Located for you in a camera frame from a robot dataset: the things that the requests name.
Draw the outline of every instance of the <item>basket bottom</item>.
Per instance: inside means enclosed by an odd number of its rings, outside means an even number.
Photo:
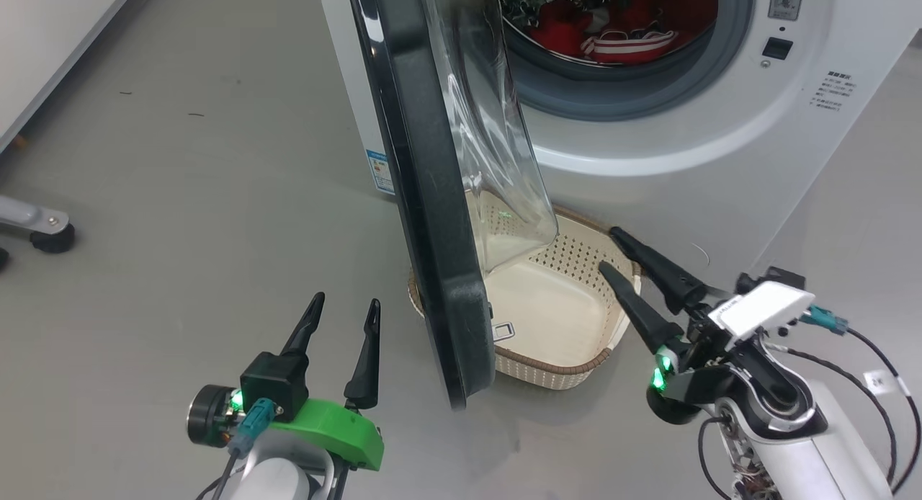
[[[570,367],[599,355],[607,340],[606,306],[596,290],[547,267],[521,262],[484,280],[493,325],[516,336],[497,346],[540,362]]]

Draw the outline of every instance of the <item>bright green plastic bracket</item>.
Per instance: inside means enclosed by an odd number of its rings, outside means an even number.
[[[333,401],[308,399],[291,422],[273,422],[271,428],[295,432],[362,470],[378,471],[385,441],[373,422]]]

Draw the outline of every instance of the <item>laundry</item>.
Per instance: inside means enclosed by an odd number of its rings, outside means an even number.
[[[503,0],[504,10],[512,1]],[[521,16],[523,8],[531,9],[540,0],[516,1]],[[518,19],[526,23],[521,29],[554,53],[597,63],[640,64],[704,33],[717,19],[717,0],[550,0],[536,15],[528,12],[529,17]]]

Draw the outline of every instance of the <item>beige plastic basket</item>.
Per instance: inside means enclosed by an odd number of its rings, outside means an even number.
[[[496,369],[553,390],[589,377],[631,325],[599,273],[608,261],[640,292],[640,268],[623,254],[608,228],[554,207],[560,233],[547,249],[484,279],[493,306],[494,330],[511,323],[513,336],[498,339]],[[416,277],[409,297],[424,314]]]

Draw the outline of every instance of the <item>gray floor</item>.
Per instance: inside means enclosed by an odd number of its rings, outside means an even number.
[[[69,211],[80,235],[65,256],[0,238],[14,257],[0,274],[4,498],[194,497],[226,454],[187,441],[190,398],[276,349],[317,290],[317,397],[341,396],[368,300],[383,304],[369,416],[388,450],[381,473],[350,476],[349,498],[714,497],[695,427],[649,414],[634,333],[579,388],[498,376],[451,414],[319,0],[149,0],[119,28],[0,166],[0,191]],[[916,387],[918,66],[905,59],[887,80],[764,260],[806,272]],[[852,340],[807,334],[791,343],[856,372],[878,366]],[[828,380],[883,461],[872,408]],[[727,480],[717,440],[708,454]],[[903,498],[919,496],[916,477]]]

